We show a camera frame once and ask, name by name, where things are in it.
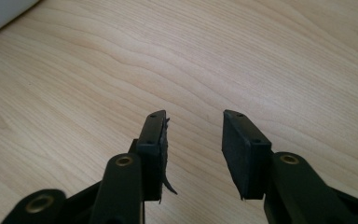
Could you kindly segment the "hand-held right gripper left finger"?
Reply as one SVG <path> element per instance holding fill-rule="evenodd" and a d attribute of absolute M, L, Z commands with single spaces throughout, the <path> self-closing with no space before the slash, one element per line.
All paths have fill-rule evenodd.
<path fill-rule="evenodd" d="M 145 201 L 161 201 L 163 187 L 176 194 L 166 176 L 169 120 L 165 110 L 148 115 L 130 150 L 141 159 Z"/>

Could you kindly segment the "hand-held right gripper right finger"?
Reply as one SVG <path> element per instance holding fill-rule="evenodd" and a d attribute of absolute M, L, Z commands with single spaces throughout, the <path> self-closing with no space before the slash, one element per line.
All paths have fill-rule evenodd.
<path fill-rule="evenodd" d="M 241 199 L 261 200 L 267 187 L 271 142 L 242 113 L 225 110 L 222 152 Z"/>

